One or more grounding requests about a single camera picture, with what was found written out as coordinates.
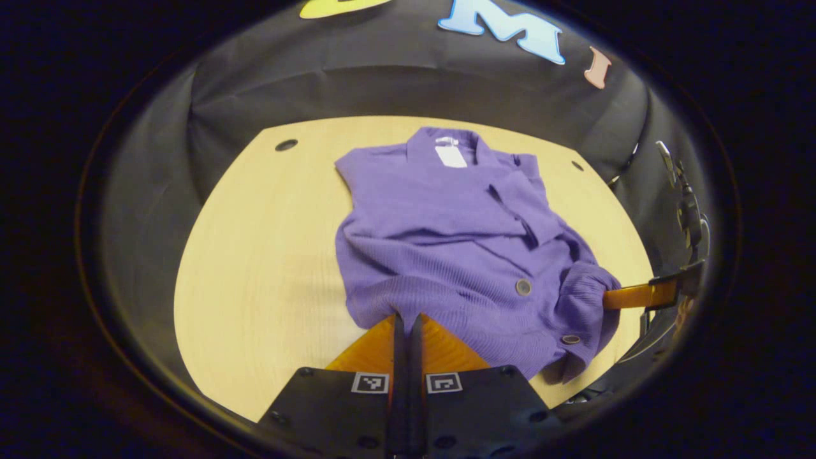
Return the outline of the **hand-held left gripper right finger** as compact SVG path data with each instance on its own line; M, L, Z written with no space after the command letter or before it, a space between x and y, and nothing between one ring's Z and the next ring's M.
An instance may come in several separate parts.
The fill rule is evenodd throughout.
M553 413L512 364L492 367L421 314L408 348L408 447L423 458L522 458L553 442Z

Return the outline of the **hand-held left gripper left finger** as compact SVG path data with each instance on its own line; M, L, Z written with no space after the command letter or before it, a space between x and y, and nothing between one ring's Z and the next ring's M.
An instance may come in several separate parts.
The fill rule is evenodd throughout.
M326 368L302 367L259 421L300 458L391 458L404 445L406 340L390 316Z

